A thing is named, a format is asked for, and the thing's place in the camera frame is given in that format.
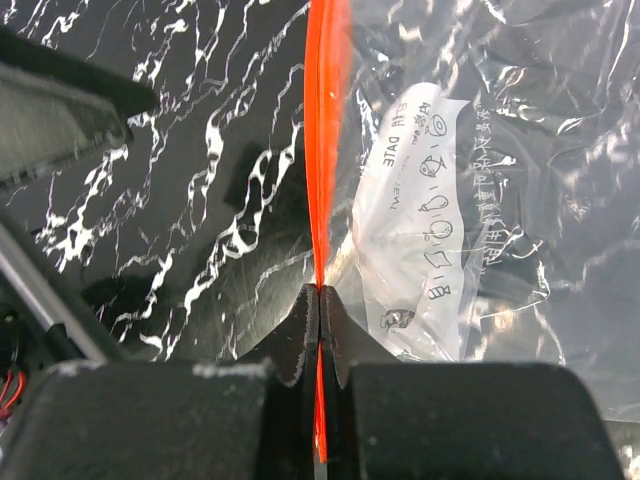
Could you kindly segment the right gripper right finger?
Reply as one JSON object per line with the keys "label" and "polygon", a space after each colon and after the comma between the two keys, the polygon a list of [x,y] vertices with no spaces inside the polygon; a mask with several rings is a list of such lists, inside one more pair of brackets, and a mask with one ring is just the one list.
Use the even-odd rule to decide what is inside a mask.
{"label": "right gripper right finger", "polygon": [[389,479],[388,446],[399,362],[347,313],[335,288],[320,291],[330,479]]}

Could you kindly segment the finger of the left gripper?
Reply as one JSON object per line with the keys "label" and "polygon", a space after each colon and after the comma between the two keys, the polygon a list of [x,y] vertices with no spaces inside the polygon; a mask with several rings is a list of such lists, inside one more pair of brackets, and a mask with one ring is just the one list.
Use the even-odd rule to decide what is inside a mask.
{"label": "finger of the left gripper", "polygon": [[127,120],[155,109],[148,85],[1,29],[1,186],[127,144]]}

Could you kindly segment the clear bag orange zipper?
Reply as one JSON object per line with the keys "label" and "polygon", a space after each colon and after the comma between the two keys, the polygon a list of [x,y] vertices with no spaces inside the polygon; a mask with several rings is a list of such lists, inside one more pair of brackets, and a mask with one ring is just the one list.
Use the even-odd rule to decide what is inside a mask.
{"label": "clear bag orange zipper", "polygon": [[316,272],[410,362],[542,361],[639,475],[639,5],[314,1]]}

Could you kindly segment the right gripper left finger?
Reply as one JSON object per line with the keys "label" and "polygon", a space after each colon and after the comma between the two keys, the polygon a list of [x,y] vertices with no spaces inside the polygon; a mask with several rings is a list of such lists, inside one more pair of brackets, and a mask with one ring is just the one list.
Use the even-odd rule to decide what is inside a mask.
{"label": "right gripper left finger", "polygon": [[282,322],[241,363],[267,363],[258,479],[312,479],[315,455],[316,364],[319,290],[301,288]]}

